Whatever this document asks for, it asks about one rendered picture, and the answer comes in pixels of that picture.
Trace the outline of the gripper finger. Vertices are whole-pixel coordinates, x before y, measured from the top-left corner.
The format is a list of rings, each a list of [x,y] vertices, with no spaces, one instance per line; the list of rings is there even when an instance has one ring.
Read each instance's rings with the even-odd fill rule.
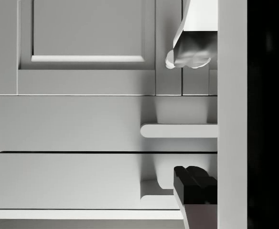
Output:
[[[176,166],[173,193],[185,229],[217,229],[217,180],[196,166]]]
[[[217,56],[218,0],[185,0],[182,22],[167,54],[168,69],[206,66]]]

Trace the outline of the white cabinet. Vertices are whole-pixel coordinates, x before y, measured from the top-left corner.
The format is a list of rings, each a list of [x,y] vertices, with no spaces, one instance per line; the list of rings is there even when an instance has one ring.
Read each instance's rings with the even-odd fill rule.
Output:
[[[185,0],[0,0],[0,219],[181,219],[217,176],[217,68],[168,69]]]

